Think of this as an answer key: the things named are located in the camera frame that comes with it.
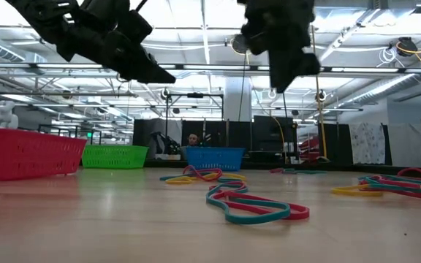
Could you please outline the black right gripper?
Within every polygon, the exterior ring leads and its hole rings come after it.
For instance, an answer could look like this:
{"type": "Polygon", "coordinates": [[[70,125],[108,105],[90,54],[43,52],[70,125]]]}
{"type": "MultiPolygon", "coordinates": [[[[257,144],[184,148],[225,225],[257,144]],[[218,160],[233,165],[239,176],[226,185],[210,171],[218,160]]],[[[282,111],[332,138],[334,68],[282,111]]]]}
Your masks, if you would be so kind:
{"type": "MultiPolygon", "coordinates": [[[[314,0],[238,0],[245,7],[246,23],[241,34],[246,47],[259,55],[268,51],[270,85],[277,94],[285,92],[294,80],[296,60],[289,50],[302,50],[311,44],[308,27],[315,20],[314,0]]],[[[321,64],[314,53],[304,53],[299,76],[318,75],[321,64]]]]}

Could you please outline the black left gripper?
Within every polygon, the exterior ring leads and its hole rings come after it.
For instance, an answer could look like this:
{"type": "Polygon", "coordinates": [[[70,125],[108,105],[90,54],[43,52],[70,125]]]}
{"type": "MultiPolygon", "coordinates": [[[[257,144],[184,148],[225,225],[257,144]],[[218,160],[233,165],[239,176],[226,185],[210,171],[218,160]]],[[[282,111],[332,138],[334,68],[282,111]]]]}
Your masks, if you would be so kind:
{"type": "Polygon", "coordinates": [[[128,1],[55,2],[55,46],[65,60],[78,54],[125,80],[175,83],[141,45],[151,32],[151,25],[129,8],[128,1]]]}

